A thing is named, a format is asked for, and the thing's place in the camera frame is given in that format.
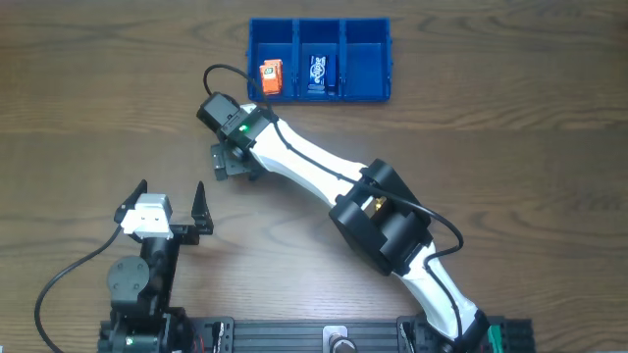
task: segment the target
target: blue tray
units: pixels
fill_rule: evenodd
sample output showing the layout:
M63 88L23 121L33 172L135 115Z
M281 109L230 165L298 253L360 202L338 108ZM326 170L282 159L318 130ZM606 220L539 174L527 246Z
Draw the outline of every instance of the blue tray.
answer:
M325 93L307 89L310 55L327 55ZM264 60L282 59L284 82L275 102L387 101L391 98L391 22L389 19L251 19L248 74L261 84ZM249 84L248 97L261 101Z

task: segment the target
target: wire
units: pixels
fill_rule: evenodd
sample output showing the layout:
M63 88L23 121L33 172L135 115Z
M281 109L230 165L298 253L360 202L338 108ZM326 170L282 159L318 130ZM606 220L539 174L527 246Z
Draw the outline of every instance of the wire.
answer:
M286 146L286 148L293 152L294 154L296 154L297 156L299 156L300 158L304 159L305 161L309 162L310 164L314 165L315 167L323 170L326 173L329 173L330 175L340 179L340 180L344 180L346 182L349 182L351 184L353 184L354 186L369 192L371 195L376 196L376 197L386 197L387 199L390 199L392 201L401 203L409 208L412 208L414 210L417 210L425 215L428 215L429 217L439 221L440 223L442 223L445 227L447 227L452 233L453 235L456 237L456 239L458 240L458 244L454 245L448 249L442 250L442 251L438 251L432 255L429 255L425 258L425 260L423 261L423 267L425 268L425 271L430 274L430 276L434 279L434 281L439 285L439 287L443 290L443 292L445 293L446 297L449 299L449 301L451 302L451 308L453 309L453 313L455 314L455 319L456 319L456 324L457 324L457 328L458 328L458 337L462 337L462 321L460 319L460 311L458 309L458 306L455 302L455 300L453 299L453 296L451 295L451 293L449 292L449 290L447 289L447 287L445 286L445 284L436 276L436 274L434 274L434 272L432 271L432 269L430 268L430 265L428 264L431 260L440 258L442 256L445 255L449 255L449 254L453 254L454 252L460 250L462 248L462 246L464 245L464 239L462 237L462 233L460 232L460 230L458 230L458 228L452 223L450 222L448 219L446 219L445 217L439 215L438 213L436 213L435 211L430 210L427 207L421 206L419 204L416 204L414 202L411 202L403 197L400 197L398 195L395 195L393 193L381 190L375 186L369 185L367 183L363 183L363 182L359 182L358 180L354 180L350 177L344 176L340 173L337 173L325 166L323 166L322 164L318 163L317 161L313 160L312 158L308 157L307 155L301 153L300 151L296 150L294 147L292 147L292 145L286 141L286 138L284 137L284 135L282 134L281 130L279 129L279 125L278 125L278 121L279 118L275 115L275 112L273 112L273 107L271 105L271 103L268 101L268 97L266 96L266 94L264 93L264 91L262 90L262 88L260 87L260 85L255 81L255 79L253 79L253 77L249 76L247 73L243 72L242 70L235 68L231 65L227 65L227 64L215 64L210 66L209 68L207 68L207 70L205 70L205 74L203 75L203 85L205 86L205 90L207 91L207 94L209 94L211 96L211 90L209 89L209 85L207 84L207 76L209 75L209 73L214 70L214 69L226 69L229 70L231 72L234 72L242 77L244 77L253 87L255 87L255 89L257 90L257 92L262 96L262 101L264 102L264 104L266 105L266 109L269 111L270 115L271 115L271 123L273 124L273 127L275 128L275 132L277 133L277 136L279 137L279 139L282 141L282 143Z
M120 233L121 229L122 228L120 226L117 226L116 230L111 235L109 240L107 240L107 242L102 244L101 247L99 247L98 249L94 250L93 252L87 254L85 257L83 257L80 260L74 262L73 264L69 265L62 272L60 272L59 274L55 275L52 279L50 279L50 281L43 287L43 289L41 289L41 293L39 293L39 296L37 297L37 301L35 302L35 313L34 313L35 314L35 325L37 326L37 331L39 332L39 335L41 336L43 341L46 342L48 347L50 347L50 349L53 352L55 352L55 353L63 353L63 351L61 349L59 349L59 347L57 347L52 342L52 340L50 339L50 337L48 336L46 331L43 329L43 325L41 324L40 312L41 312L41 303L43 302L43 298L46 296L46 293L48 293L48 290L50 290L50 288L52 288L52 286L55 285L55 283L59 279L61 279L61 277L67 275L71 270L73 270L73 269L77 268L78 266L86 263L87 261L91 260L94 256L100 254L106 248L108 248L109 245L111 245L111 243L114 242L114 240L116 240L116 237Z

